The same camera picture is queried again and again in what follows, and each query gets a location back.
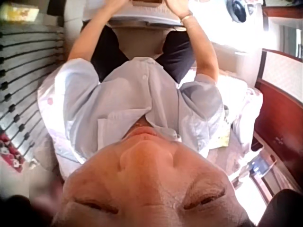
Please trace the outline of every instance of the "yellow object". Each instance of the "yellow object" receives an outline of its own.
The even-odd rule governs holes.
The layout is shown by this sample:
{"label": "yellow object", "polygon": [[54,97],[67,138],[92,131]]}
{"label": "yellow object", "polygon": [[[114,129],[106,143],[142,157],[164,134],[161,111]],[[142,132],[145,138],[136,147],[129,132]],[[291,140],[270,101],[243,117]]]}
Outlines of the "yellow object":
{"label": "yellow object", "polygon": [[39,9],[36,6],[4,2],[0,8],[0,20],[4,21],[35,21]]}

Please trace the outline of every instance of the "black round object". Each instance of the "black round object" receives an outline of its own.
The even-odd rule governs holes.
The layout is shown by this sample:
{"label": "black round object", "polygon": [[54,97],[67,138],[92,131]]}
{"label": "black round object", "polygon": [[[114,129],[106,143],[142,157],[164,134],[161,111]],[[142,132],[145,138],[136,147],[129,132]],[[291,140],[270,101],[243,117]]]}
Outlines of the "black round object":
{"label": "black round object", "polygon": [[246,21],[245,6],[241,0],[227,0],[226,7],[234,21],[237,23],[244,23]]}

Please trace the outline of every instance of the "person's left hand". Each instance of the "person's left hand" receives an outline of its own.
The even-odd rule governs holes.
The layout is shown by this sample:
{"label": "person's left hand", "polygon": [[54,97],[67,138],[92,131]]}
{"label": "person's left hand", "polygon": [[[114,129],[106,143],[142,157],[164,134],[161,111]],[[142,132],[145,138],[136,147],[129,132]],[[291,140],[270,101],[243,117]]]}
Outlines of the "person's left hand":
{"label": "person's left hand", "polygon": [[102,8],[111,15],[114,15],[128,2],[129,0],[105,0],[105,4]]}

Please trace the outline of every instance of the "hand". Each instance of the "hand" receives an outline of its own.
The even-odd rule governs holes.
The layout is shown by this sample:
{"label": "hand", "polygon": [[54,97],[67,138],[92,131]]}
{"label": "hand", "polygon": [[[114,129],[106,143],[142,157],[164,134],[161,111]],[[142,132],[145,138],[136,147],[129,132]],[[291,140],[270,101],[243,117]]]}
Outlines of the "hand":
{"label": "hand", "polygon": [[180,19],[186,17],[189,13],[188,0],[165,0],[168,8]]}
{"label": "hand", "polygon": [[118,12],[129,0],[105,0],[102,9],[106,10],[110,15]]}

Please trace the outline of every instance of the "white shirt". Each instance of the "white shirt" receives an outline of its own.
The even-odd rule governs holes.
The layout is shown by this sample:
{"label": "white shirt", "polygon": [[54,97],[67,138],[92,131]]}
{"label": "white shirt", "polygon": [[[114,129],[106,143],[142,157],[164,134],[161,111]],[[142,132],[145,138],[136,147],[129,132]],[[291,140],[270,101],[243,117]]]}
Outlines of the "white shirt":
{"label": "white shirt", "polygon": [[134,58],[111,72],[102,83],[93,65],[68,61],[55,77],[54,97],[63,99],[65,135],[84,163],[99,149],[117,142],[145,115],[163,136],[208,154],[207,145],[224,119],[215,82],[206,75],[180,89],[151,58]]}

